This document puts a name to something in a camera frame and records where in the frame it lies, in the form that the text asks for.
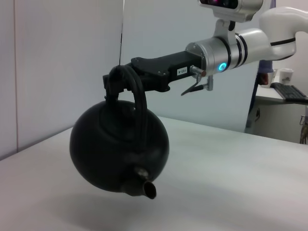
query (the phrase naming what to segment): black kettle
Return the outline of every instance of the black kettle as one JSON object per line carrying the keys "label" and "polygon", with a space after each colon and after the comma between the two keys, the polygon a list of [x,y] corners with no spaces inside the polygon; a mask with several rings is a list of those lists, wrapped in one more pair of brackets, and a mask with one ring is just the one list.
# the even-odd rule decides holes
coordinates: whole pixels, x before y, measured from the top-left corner
{"label": "black kettle", "polygon": [[[125,80],[135,103],[118,100],[108,88]],[[169,155],[169,140],[159,118],[147,109],[139,76],[130,66],[109,74],[106,101],[87,110],[76,122],[70,154],[79,173],[91,184],[131,196],[156,197],[153,181]]]}

